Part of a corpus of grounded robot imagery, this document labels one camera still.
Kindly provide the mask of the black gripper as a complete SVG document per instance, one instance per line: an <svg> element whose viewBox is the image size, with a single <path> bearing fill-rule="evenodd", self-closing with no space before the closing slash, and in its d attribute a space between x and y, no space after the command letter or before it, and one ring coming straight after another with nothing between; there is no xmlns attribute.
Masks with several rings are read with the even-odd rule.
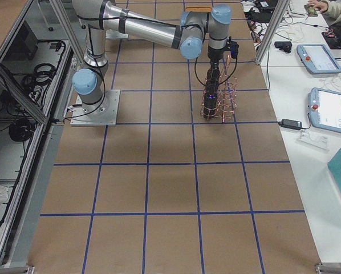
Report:
<svg viewBox="0 0 341 274"><path fill-rule="evenodd" d="M224 57L224 52L229 51L232 59L238 58L239 44L233 41L231 37L215 39L209 37L208 58L210 59L210 67L217 69L219 61Z"/></svg>

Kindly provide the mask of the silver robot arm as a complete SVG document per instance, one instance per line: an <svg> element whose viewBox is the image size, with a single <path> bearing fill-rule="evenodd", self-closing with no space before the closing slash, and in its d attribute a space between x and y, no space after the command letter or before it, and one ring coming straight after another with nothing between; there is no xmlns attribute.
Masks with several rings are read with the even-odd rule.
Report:
<svg viewBox="0 0 341 274"><path fill-rule="evenodd" d="M220 81L219 61L229 50L237 56L238 45L228 37L232 10L228 5L217 5L210 11L186 11L179 25L165 23L154 18L120 8L112 1L73 1L77 17L87 26L84 61L90 67L107 66L105 36L107 30L129 34L180 50L187 59L197 59L203 40L209 36L208 58L210 69L204 84L203 115L214 116L217 107L217 91Z"/></svg>

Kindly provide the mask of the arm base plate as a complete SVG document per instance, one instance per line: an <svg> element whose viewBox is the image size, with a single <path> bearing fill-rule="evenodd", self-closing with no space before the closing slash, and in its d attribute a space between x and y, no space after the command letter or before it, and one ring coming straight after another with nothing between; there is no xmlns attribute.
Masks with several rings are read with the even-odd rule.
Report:
<svg viewBox="0 0 341 274"><path fill-rule="evenodd" d="M115 126L120 100L120 90L106 90L103 101L94 105L82 103L80 96L76 98L76 104L70 121L72 126Z"/></svg>

